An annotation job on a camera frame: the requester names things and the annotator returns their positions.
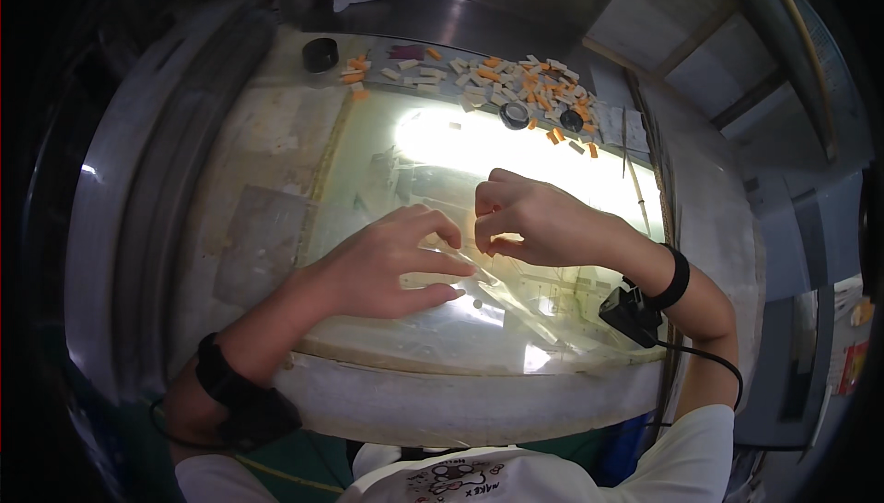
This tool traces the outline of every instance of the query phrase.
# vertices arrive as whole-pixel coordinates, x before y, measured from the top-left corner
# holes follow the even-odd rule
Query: person's right hand
[[[616,269],[621,250],[645,239],[624,220],[594,210],[560,188],[500,168],[476,187],[476,217],[481,252],[535,266]],[[524,240],[494,238],[503,232]]]

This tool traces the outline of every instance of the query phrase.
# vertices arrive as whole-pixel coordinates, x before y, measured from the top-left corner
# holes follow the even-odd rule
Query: wooden strip
[[[659,65],[654,69],[654,73],[660,77],[666,77],[669,72],[673,71],[688,56],[694,53],[696,49],[706,42],[709,37],[718,31],[727,20],[736,12],[736,0],[725,0],[719,6],[719,9],[709,15],[703,23],[701,23],[687,39],[669,53]]]
[[[746,91],[746,93],[738,98],[735,103],[728,106],[724,111],[719,113],[719,115],[715,116],[710,123],[712,123],[716,129],[721,131],[747,111],[750,111],[756,104],[765,98],[770,97],[771,93],[776,89],[779,89],[785,82],[785,72],[780,68],[773,70],[768,77],[761,80],[761,82],[755,87]]]

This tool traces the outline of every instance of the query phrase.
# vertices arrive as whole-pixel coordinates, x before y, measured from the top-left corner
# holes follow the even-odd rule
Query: black cylinder
[[[301,54],[304,57],[304,69],[321,74],[337,64],[337,43],[329,37],[320,37],[304,45]]]

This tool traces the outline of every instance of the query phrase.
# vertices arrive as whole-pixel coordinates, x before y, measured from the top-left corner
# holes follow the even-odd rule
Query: finger
[[[496,254],[508,255],[528,264],[537,265],[536,259],[530,248],[525,243],[511,241],[505,238],[496,238],[488,245],[488,254],[494,257]]]
[[[507,169],[503,169],[501,167],[495,167],[492,169],[492,172],[488,175],[488,180],[493,180],[497,182],[530,182],[534,179],[529,179],[527,177],[522,177],[517,173],[513,173]]]
[[[439,238],[448,243],[448,246],[458,249],[460,248],[460,229],[457,224],[444,213],[439,210],[429,210],[425,213],[415,215],[408,221],[408,228],[411,232],[411,238],[414,243],[423,239],[431,232],[439,235]]]
[[[402,206],[386,214],[380,220],[378,220],[378,222],[386,223],[389,221],[402,220],[403,218],[412,218],[415,215],[426,213],[427,211],[430,211],[430,208],[426,204],[422,203],[416,203],[410,206]]]
[[[476,272],[475,266],[462,262],[453,255],[427,249],[416,249],[409,255],[404,266],[404,272],[440,273],[458,277],[469,277]]]
[[[519,199],[522,192],[523,187],[520,185],[490,180],[482,181],[476,185],[476,217],[479,218],[494,210],[512,205]]]
[[[519,222],[512,208],[495,211],[476,219],[476,247],[480,252],[488,252],[492,236],[503,232],[519,232]]]
[[[462,295],[463,291],[455,290],[444,283],[429,285],[427,288],[403,289],[396,298],[396,315],[404,317],[410,313],[435,308]]]

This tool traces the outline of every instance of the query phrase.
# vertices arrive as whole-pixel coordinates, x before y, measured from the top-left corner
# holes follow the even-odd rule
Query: hand
[[[476,268],[457,258],[417,244],[431,232],[452,248],[460,248],[460,230],[439,210],[423,204],[392,211],[339,244],[299,277],[312,278],[327,315],[401,318],[459,297],[454,288],[437,283],[403,289],[400,275],[409,272],[468,277]]]
[[[535,266],[618,269],[619,249],[644,239],[624,220],[594,210],[549,183],[494,169],[476,187],[476,245]],[[515,242],[503,232],[523,237]]]

